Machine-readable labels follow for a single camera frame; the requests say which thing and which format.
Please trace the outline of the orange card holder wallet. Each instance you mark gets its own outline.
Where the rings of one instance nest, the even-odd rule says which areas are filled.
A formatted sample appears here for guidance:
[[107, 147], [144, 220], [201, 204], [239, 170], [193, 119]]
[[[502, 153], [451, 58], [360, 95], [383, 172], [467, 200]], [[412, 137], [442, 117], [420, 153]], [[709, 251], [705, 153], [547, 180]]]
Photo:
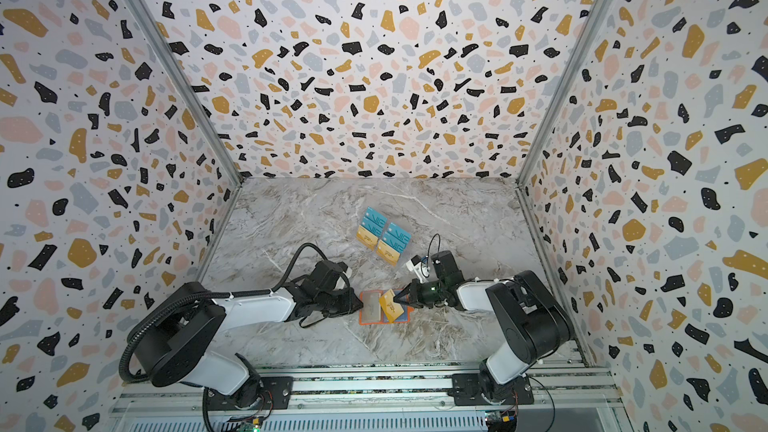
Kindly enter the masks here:
[[399, 289], [367, 290], [360, 293], [363, 308], [359, 311], [360, 325], [408, 323], [413, 308], [394, 301]]

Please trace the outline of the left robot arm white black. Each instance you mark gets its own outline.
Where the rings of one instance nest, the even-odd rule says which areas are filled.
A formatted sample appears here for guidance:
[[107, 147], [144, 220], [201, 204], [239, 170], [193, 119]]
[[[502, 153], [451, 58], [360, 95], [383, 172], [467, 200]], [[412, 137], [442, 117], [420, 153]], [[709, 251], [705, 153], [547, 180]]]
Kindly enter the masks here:
[[301, 322], [351, 315], [363, 302], [343, 262], [319, 261], [314, 270], [276, 289], [214, 292], [199, 282], [182, 285], [128, 335], [118, 366], [125, 382], [155, 387], [183, 383], [234, 397], [255, 394], [261, 376], [245, 357], [215, 351], [224, 331], [258, 323]]

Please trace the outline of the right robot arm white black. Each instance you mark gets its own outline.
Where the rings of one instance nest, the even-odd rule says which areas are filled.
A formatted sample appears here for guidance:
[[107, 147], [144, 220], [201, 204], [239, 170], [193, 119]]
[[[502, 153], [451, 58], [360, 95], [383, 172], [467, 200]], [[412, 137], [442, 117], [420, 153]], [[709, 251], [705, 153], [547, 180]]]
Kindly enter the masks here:
[[494, 314], [504, 342], [479, 366], [478, 393], [486, 401], [506, 400], [513, 394], [514, 381], [574, 338], [566, 312], [536, 273], [526, 270], [507, 279], [468, 280], [448, 250], [433, 254], [429, 262], [435, 279], [412, 280], [393, 301], [412, 308]]

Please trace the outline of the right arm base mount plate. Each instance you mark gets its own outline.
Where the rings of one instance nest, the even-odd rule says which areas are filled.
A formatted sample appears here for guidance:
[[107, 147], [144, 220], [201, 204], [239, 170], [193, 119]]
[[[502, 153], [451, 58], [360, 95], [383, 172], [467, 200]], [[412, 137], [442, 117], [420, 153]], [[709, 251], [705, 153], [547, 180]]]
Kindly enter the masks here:
[[531, 405], [532, 387], [526, 377], [499, 385], [485, 372], [453, 374], [448, 395], [457, 406]]

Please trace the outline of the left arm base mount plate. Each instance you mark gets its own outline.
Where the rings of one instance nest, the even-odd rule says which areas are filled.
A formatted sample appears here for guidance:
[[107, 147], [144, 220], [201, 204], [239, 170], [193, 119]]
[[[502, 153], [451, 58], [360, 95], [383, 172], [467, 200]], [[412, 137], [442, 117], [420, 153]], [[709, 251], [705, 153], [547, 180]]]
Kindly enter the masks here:
[[241, 411], [249, 414], [286, 410], [294, 379], [292, 376], [262, 376], [259, 380], [248, 379], [232, 395], [209, 390], [203, 396], [209, 411]]

